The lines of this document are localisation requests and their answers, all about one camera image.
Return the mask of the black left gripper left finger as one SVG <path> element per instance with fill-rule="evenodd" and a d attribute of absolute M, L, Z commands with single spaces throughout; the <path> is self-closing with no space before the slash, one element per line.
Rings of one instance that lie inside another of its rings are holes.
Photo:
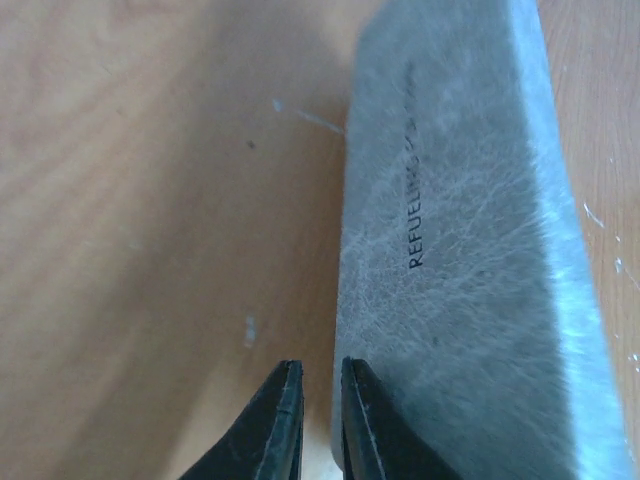
<path fill-rule="evenodd" d="M 299 479 L 303 417 L 302 363 L 281 361 L 222 438 L 182 477 Z"/>

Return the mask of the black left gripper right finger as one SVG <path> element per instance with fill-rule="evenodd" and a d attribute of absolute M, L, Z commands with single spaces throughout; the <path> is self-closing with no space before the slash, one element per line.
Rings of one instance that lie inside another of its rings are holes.
<path fill-rule="evenodd" d="M 341 417 L 345 479 L 460 477 L 411 430 L 381 380 L 362 359 L 346 357 L 342 361 Z"/>

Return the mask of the grey glasses case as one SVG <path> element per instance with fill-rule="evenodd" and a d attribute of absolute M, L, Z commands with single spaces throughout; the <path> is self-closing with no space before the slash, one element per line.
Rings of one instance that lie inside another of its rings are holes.
<path fill-rule="evenodd" d="M 631 479 L 533 1 L 391 1 L 346 127 L 335 357 L 465 479 Z"/>

